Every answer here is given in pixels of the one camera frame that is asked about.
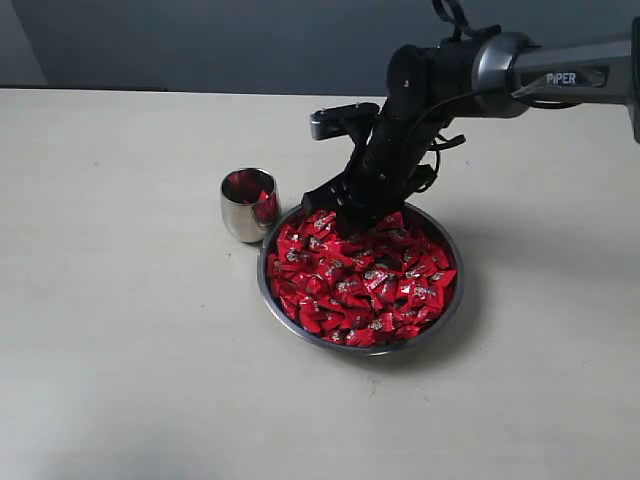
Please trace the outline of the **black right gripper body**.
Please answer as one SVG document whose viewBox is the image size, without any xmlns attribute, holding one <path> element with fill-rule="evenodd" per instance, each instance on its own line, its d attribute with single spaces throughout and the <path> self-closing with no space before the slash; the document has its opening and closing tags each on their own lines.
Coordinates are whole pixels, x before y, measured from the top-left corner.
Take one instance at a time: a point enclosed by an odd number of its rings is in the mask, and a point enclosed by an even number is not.
<svg viewBox="0 0 640 480">
<path fill-rule="evenodd" d="M 430 183 L 435 169 L 420 162 L 450 123 L 442 106 L 386 102 L 367 139 L 354 142 L 344 181 L 350 211 L 399 210 L 415 191 Z"/>
</svg>

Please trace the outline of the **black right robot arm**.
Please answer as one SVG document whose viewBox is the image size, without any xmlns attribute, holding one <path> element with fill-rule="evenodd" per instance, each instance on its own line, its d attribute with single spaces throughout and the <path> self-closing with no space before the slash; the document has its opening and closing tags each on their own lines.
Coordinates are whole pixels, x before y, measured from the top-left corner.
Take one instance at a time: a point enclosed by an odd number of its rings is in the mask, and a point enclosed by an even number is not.
<svg viewBox="0 0 640 480">
<path fill-rule="evenodd" d="M 351 104 L 314 112 L 312 136 L 348 136 L 343 172 L 306 192 L 306 214 L 332 210 L 349 236 L 400 210 L 428 189 L 437 169 L 421 161 L 464 142 L 441 132 L 456 118 L 512 119 L 530 108 L 624 105 L 639 128 L 639 21 L 627 33 L 564 47 L 541 47 L 499 27 L 469 32 L 436 48 L 405 45 L 387 68 L 383 105 Z"/>
</svg>

